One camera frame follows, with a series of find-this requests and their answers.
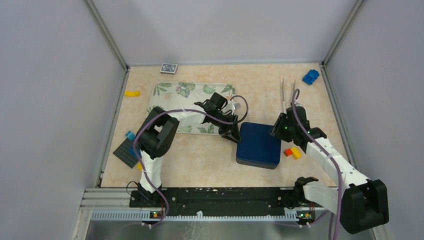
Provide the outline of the dark blue box lid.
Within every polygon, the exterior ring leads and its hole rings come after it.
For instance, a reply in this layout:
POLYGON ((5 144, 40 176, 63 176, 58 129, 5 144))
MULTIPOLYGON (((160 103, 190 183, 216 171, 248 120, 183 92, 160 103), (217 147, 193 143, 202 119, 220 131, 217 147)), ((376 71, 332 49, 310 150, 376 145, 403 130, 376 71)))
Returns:
POLYGON ((241 142, 237 144, 236 158, 252 161, 278 161, 281 158, 281 140, 272 136, 271 125, 244 122, 240 126, 241 142))

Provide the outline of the silver metal tongs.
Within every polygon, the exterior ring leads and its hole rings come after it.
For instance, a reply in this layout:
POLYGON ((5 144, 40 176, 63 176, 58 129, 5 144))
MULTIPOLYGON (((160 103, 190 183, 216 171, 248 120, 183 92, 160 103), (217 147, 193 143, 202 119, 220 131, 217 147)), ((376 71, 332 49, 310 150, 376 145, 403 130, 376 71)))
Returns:
POLYGON ((282 102, 282 111, 284 113, 287 112, 287 109, 290 108, 293 103, 293 94, 296 90, 296 80, 293 80, 289 83, 285 83, 285 79, 283 78, 280 83, 280 91, 281 91, 281 102, 282 102))

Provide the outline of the blue chocolate box with insert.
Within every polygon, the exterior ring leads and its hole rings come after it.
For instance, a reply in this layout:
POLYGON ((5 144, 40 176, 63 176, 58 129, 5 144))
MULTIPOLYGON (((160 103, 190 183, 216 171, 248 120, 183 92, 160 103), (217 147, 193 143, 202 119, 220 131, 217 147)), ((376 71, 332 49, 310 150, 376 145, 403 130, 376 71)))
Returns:
POLYGON ((236 158, 236 162, 240 165, 257 167, 262 169, 274 170, 280 164, 280 160, 277 161, 253 161, 249 159, 236 158))

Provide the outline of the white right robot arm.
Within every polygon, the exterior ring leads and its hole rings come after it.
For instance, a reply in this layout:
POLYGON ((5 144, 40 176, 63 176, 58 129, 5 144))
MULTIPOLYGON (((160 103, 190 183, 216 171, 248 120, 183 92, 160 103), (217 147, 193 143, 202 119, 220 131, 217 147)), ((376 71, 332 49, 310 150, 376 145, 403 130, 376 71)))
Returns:
POLYGON ((297 205, 307 206, 314 202, 326 208, 350 234, 389 222, 386 185, 352 166, 320 128, 310 126, 304 107, 293 106, 280 113, 270 135, 300 147, 337 186, 331 188, 315 177, 299 177, 293 192, 297 205))

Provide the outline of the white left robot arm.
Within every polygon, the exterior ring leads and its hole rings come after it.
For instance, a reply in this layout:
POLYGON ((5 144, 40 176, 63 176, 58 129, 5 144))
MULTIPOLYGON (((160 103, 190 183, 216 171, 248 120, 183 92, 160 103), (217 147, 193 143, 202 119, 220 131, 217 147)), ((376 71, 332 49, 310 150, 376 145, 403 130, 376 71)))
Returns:
POLYGON ((163 156, 169 151, 179 129, 197 124, 212 124, 218 134, 231 142, 240 143, 239 123, 242 118, 235 113, 230 99, 213 93, 209 99, 197 101, 189 107, 164 110, 154 107, 133 140, 133 152, 141 165, 141 178, 137 189, 141 200, 149 207, 160 202, 163 156))

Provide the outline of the orange toy brick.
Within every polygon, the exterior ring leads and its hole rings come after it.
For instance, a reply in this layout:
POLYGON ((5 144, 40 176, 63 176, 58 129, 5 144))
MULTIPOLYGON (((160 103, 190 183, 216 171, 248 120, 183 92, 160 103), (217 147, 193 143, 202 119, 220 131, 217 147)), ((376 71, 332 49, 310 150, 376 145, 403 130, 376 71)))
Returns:
POLYGON ((286 157, 291 156, 293 154, 293 151, 290 148, 287 148, 283 151, 284 155, 286 157))

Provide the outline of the yellow toy brick right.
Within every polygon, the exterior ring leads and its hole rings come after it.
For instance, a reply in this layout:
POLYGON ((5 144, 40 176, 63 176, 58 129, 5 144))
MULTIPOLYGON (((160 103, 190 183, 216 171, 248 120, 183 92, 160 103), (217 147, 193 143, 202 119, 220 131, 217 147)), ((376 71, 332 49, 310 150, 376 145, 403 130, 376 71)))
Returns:
POLYGON ((297 160, 297 159, 299 159, 299 158, 301 158, 302 157, 302 154, 301 154, 301 152, 296 148, 296 147, 292 147, 291 149, 291 152, 292 152, 292 156, 293 156, 293 158, 295 159, 295 160, 297 160))

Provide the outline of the white leaf-print tray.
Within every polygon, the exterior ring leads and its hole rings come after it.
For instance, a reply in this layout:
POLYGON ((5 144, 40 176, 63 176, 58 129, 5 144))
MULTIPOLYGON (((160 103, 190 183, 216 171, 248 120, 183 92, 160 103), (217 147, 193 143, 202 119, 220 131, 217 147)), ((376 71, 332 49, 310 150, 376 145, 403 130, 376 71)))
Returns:
MULTIPOLYGON (((229 83, 202 83, 202 82, 159 82, 150 96, 147 115, 155 107, 160 107, 165 111, 174 109, 192 109, 195 102, 204 102, 210 99, 213 93, 218 93, 228 100, 228 106, 223 112, 235 110, 234 103, 229 101, 236 95, 236 88, 229 83)), ((192 125, 179 126, 177 133, 180 134, 204 134, 219 135, 219 128, 211 123, 197 123, 192 125)))

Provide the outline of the playing card deck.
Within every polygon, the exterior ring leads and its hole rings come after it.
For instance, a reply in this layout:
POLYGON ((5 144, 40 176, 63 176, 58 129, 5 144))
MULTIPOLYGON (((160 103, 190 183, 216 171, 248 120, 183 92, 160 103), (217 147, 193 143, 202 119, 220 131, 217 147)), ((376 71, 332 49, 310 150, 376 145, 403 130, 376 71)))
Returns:
POLYGON ((177 64, 163 63, 160 68, 160 73, 175 75, 178 69, 177 64))

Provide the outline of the yellow toy brick front-left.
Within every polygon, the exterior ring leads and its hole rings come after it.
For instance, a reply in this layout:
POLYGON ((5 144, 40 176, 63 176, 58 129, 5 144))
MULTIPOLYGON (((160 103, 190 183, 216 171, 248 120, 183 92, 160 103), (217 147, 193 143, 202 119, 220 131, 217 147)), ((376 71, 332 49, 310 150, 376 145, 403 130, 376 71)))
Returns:
POLYGON ((138 169, 138 170, 140 170, 140 171, 142 171, 143 170, 143 167, 142 167, 142 165, 138 162, 136 165, 136 168, 138 169))

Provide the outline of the light blue toy brick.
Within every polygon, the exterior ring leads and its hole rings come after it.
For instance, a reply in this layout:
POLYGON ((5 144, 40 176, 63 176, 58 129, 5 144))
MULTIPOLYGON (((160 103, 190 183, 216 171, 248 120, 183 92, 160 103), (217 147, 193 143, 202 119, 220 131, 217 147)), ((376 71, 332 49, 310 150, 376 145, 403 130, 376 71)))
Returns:
POLYGON ((134 141, 134 139, 136 138, 136 135, 132 132, 132 131, 128 131, 125 134, 126 138, 130 141, 134 141))

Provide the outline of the grey building baseplate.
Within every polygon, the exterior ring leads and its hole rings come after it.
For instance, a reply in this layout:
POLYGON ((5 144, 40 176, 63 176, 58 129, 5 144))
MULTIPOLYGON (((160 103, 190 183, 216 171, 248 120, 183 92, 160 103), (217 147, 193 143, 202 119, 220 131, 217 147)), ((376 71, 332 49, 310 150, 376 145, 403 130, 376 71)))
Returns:
POLYGON ((133 149, 133 141, 128 138, 126 138, 112 154, 130 169, 134 168, 139 162, 133 149))

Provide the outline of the yellow toy brick back-left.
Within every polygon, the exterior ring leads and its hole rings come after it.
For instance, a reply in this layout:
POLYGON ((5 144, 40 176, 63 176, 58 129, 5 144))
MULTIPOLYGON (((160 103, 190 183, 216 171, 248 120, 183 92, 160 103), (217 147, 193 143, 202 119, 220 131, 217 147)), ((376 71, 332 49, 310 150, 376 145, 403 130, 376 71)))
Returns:
POLYGON ((125 92, 124 92, 124 95, 126 96, 126 97, 139 97, 140 96, 140 92, 137 90, 137 91, 129 91, 129 90, 126 90, 125 92))

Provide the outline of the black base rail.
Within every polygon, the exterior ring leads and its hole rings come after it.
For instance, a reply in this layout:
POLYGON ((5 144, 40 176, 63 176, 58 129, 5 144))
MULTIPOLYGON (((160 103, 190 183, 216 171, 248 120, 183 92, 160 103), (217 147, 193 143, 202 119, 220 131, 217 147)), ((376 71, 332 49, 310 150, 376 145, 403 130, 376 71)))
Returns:
POLYGON ((283 216, 288 210, 317 206, 300 198, 293 188, 284 187, 168 187, 160 191, 145 197, 133 190, 129 206, 167 211, 169 217, 197 212, 206 217, 283 216))

